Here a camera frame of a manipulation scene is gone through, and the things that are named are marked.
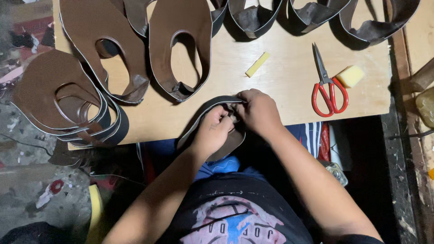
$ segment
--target leather piece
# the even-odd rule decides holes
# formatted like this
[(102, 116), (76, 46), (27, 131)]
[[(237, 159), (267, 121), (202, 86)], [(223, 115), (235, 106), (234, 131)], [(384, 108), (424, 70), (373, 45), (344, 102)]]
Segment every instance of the leather piece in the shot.
[[(202, 76), (195, 87), (178, 82), (171, 69), (174, 39), (190, 35), (202, 64)], [(178, 102), (196, 93), (206, 82), (211, 66), (212, 19), (204, 0), (158, 0), (149, 24), (149, 56), (157, 84)]]
[(307, 3), (301, 9), (294, 8), (294, 1), (289, 0), (288, 19), (297, 25), (301, 33), (308, 33), (339, 14), (350, 0), (327, 0), (326, 5)]
[(254, 39), (265, 34), (276, 20), (283, 0), (273, 0), (273, 10), (258, 5), (244, 9), (246, 0), (230, 0), (229, 12), (239, 30)]
[[(149, 86), (145, 46), (128, 20), (108, 0), (59, 0), (59, 9), (65, 33), (89, 64), (104, 91), (119, 103), (139, 104)], [(103, 39), (118, 46), (129, 73), (130, 82), (121, 95), (110, 93), (108, 88), (109, 76), (101, 64), (100, 48), (96, 47)]]
[(59, 100), (66, 94), (81, 101), (101, 105), (99, 92), (72, 55), (51, 50), (37, 56), (16, 85), (12, 102), (30, 120), (53, 130), (75, 129), (81, 121), (72, 121), (59, 111)]
[[(197, 132), (197, 128), (203, 119), (203, 117), (215, 106), (222, 105), (227, 111), (229, 111), (229, 116), (234, 116), (235, 109), (232, 108), (232, 105), (237, 103), (243, 103), (245, 101), (234, 97), (234, 96), (218, 96), (215, 97), (208, 102), (204, 103), (195, 113), (190, 123), (187, 125), (187, 128), (182, 133), (180, 137), (177, 149), (183, 149), (189, 146)], [(235, 128), (228, 133), (227, 139), (223, 146), (211, 155), (207, 162), (217, 161), (226, 155), (230, 154), (233, 150), (235, 150), (241, 143), (243, 143), (246, 137), (245, 125), (242, 122), (234, 121)]]
[(155, 0), (124, 0), (128, 21), (137, 34), (147, 37), (148, 13), (146, 8)]
[[(17, 83), (12, 103), (44, 133), (75, 146), (115, 146), (128, 131), (122, 108), (102, 94), (71, 54), (58, 50), (37, 56)], [(88, 120), (91, 105), (97, 115)], [(111, 123), (109, 107), (116, 113)]]
[[(128, 20), (137, 34), (148, 37), (148, 14), (146, 8), (156, 0), (124, 0)], [(228, 0), (211, 0), (215, 10), (211, 11), (213, 21), (212, 36), (220, 30), (227, 9)]]
[(367, 20), (356, 30), (351, 28), (351, 20), (357, 0), (350, 0), (339, 15), (331, 21), (332, 30), (338, 39), (352, 49), (362, 50), (377, 45), (402, 29), (416, 13), (421, 0), (390, 0), (392, 4), (391, 22)]

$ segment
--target wooden table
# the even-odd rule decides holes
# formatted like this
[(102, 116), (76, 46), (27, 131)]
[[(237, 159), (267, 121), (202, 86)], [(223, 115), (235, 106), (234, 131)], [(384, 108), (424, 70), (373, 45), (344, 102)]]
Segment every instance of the wooden table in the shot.
[[(271, 0), (261, 3), (268, 6)], [(373, 1), (373, 4), (378, 19), (384, 20), (382, 2)], [(70, 44), (58, 21), (58, 1), (53, 0), (53, 5), (56, 48), (71, 53)], [(153, 6), (148, 8), (148, 12), (151, 12)], [(282, 9), (285, 14), (286, 4), (282, 5)], [(353, 26), (358, 28), (364, 20), (371, 19), (373, 18), (365, 2), (360, 1)], [(322, 118), (312, 109), (312, 90), (319, 81), (312, 54), (313, 42), (317, 43), (321, 51), (329, 75), (335, 75), (349, 65), (358, 65), (366, 72), (365, 78), (355, 88), (348, 89), (347, 110), (330, 118)], [(248, 78), (244, 72), (264, 51), (270, 53), (271, 57), (252, 78)], [(388, 52), (387, 42), (363, 51), (352, 51), (335, 38), (328, 23), (297, 37), (289, 34), (276, 21), (265, 35), (247, 43), (236, 42), (223, 26), (212, 39), (211, 73), (204, 86), (190, 99), (176, 106), (150, 87), (140, 105), (123, 107), (128, 115), (130, 128), (121, 144), (179, 137), (192, 115), (205, 101), (216, 96), (235, 95), (250, 88), (259, 89), (274, 98), (285, 125), (388, 113)], [(128, 73), (121, 58), (117, 56), (102, 62), (109, 73), (109, 89), (112, 93), (121, 94), (128, 84)], [(200, 64), (197, 63), (196, 67), (200, 73)], [(182, 44), (176, 44), (173, 48), (172, 69), (178, 81), (194, 86), (197, 75)], [(339, 92), (338, 96), (337, 103), (341, 104), (342, 96)], [(319, 108), (327, 111), (322, 99), (319, 99)]]

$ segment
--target yellow sponge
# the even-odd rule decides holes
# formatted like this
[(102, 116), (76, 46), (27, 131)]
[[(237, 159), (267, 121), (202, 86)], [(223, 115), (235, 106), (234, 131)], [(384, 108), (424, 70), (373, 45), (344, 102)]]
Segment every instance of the yellow sponge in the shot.
[(270, 54), (267, 52), (264, 52), (264, 54), (256, 60), (256, 62), (250, 67), (249, 70), (246, 71), (246, 75), (250, 78), (253, 76), (253, 74), (261, 67), (261, 65), (270, 57)]
[(348, 66), (336, 76), (345, 88), (353, 88), (363, 77), (365, 72), (356, 65)]

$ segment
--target yellow foam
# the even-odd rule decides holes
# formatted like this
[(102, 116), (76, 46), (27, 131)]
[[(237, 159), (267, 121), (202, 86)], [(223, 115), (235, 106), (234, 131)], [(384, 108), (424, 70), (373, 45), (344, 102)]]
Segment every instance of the yellow foam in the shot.
[(102, 199), (96, 185), (89, 186), (90, 202), (92, 206), (92, 215), (90, 217), (89, 232), (86, 243), (101, 243), (104, 237), (100, 236), (98, 225), (102, 215)]
[(357, 66), (348, 66), (344, 71), (336, 76), (345, 88), (353, 88), (363, 77), (365, 72)]
[(253, 74), (261, 67), (261, 65), (270, 57), (270, 54), (267, 52), (264, 52), (264, 54), (256, 60), (256, 62), (250, 67), (249, 70), (246, 71), (246, 75), (251, 78)]

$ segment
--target wooden board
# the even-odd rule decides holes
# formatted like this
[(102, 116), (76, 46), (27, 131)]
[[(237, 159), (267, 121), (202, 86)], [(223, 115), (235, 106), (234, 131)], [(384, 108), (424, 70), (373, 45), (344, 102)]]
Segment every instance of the wooden board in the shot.
[[(56, 48), (70, 53), (69, 43), (58, 21), (58, 1), (53, 0), (53, 3)], [(271, 0), (261, 3), (269, 6)], [(373, 4), (378, 19), (384, 20), (382, 2), (374, 1)], [(360, 1), (353, 20), (355, 27), (360, 26), (364, 20), (371, 19), (373, 18), (366, 4)], [(317, 43), (321, 51), (329, 75), (335, 75), (349, 65), (358, 65), (366, 72), (366, 77), (355, 88), (348, 89), (347, 110), (328, 119), (318, 116), (311, 105), (312, 90), (319, 81), (312, 54), (313, 42)], [(252, 78), (248, 78), (244, 72), (265, 51), (269, 52), (271, 57)], [(235, 95), (250, 88), (259, 89), (275, 99), (285, 125), (378, 115), (389, 111), (390, 72), (387, 42), (363, 51), (352, 51), (334, 37), (328, 23), (307, 35), (296, 37), (275, 22), (265, 35), (247, 43), (236, 42), (223, 26), (212, 39), (211, 53), (209, 79), (187, 101), (177, 106), (172, 105), (150, 87), (140, 105), (123, 107), (128, 115), (130, 128), (121, 144), (176, 138), (205, 101), (216, 96)], [(188, 59), (185, 47), (181, 44), (175, 45), (172, 59), (172, 69), (178, 81), (194, 85), (197, 75), (192, 69), (193, 65)], [(125, 80), (128, 75), (122, 60), (114, 57), (103, 61), (109, 72), (109, 89), (112, 93), (122, 93), (128, 82)], [(341, 104), (342, 96), (339, 92), (338, 94), (337, 103)], [(319, 108), (327, 111), (322, 99), (319, 99)]]
[[(428, 61), (434, 57), (434, 0), (423, 0), (419, 10), (410, 20), (405, 29), (408, 60), (406, 62), (409, 74), (415, 74)], [(403, 97), (406, 105), (409, 134), (426, 132), (431, 128), (427, 127), (419, 117), (414, 97), (403, 87)], [(434, 134), (425, 136), (420, 140), (411, 141), (413, 160), (411, 168), (414, 168), (420, 199), (420, 212), (422, 219), (422, 238), (424, 243), (434, 241), (434, 181), (428, 176), (428, 171), (434, 168)]]

